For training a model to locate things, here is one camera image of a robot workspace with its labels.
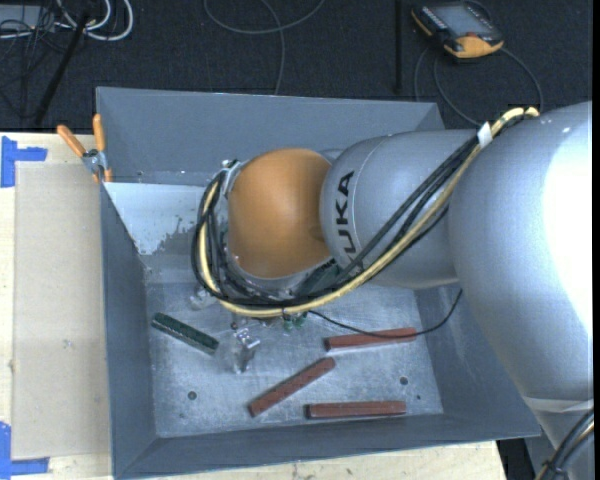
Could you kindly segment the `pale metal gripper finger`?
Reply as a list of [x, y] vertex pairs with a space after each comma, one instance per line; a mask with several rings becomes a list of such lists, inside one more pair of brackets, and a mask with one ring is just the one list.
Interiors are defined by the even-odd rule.
[[236, 374], [245, 373], [261, 345], [261, 340], [248, 327], [237, 327], [232, 334], [229, 359]]
[[202, 311], [216, 303], [216, 298], [206, 289], [196, 287], [189, 296], [189, 302], [193, 311]]

